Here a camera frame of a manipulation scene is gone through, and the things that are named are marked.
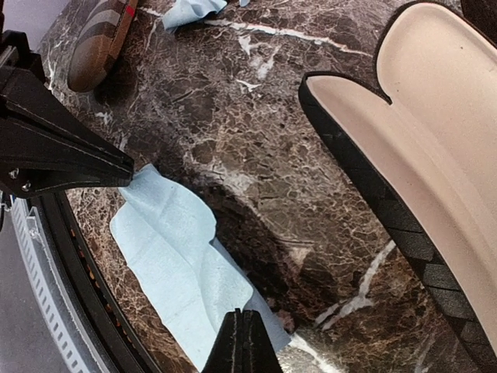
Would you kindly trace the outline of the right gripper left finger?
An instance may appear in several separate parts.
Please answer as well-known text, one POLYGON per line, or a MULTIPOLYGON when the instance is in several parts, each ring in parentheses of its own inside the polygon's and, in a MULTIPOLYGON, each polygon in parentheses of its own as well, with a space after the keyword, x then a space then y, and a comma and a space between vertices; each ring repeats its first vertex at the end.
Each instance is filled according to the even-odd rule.
POLYGON ((221 324, 203 373, 242 372, 242 312, 228 312, 221 324))

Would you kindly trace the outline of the light blue cloth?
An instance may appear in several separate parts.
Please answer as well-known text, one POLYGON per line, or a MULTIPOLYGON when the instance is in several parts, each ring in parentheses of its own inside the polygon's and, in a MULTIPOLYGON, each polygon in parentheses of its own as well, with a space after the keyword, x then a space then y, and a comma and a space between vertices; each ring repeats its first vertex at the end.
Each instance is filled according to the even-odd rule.
POLYGON ((152 165, 120 188, 125 203, 110 231, 141 290, 197 370, 202 370, 224 316, 259 312, 275 351, 290 336, 216 237, 212 210, 152 165))
POLYGON ((224 0, 178 0, 162 17, 164 29, 174 33, 179 27, 198 22, 211 13, 219 13, 224 0))

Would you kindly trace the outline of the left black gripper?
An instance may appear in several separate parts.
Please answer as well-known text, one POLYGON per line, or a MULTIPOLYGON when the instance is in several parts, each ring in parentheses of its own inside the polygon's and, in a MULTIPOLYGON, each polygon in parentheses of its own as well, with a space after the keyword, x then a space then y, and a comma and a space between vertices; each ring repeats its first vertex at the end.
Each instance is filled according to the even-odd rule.
POLYGON ((90 131, 45 86, 24 33, 1 39, 1 190, 32 198, 79 187, 125 187, 134 161, 90 131))

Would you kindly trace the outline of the black checkered glasses case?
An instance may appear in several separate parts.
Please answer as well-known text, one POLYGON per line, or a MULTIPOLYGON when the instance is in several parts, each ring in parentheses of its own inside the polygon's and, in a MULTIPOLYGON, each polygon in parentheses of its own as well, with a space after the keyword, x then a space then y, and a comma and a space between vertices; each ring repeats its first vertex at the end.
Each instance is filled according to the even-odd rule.
POLYGON ((496 370, 496 3, 410 2, 380 91, 307 73, 302 109, 483 372, 496 370))

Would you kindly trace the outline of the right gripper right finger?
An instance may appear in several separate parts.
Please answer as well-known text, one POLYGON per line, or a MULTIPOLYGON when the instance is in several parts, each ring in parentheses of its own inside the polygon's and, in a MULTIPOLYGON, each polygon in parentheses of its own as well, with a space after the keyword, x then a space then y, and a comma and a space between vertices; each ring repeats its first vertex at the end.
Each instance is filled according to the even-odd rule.
POLYGON ((242 372, 282 373, 261 315, 257 311, 244 311, 242 325, 242 372))

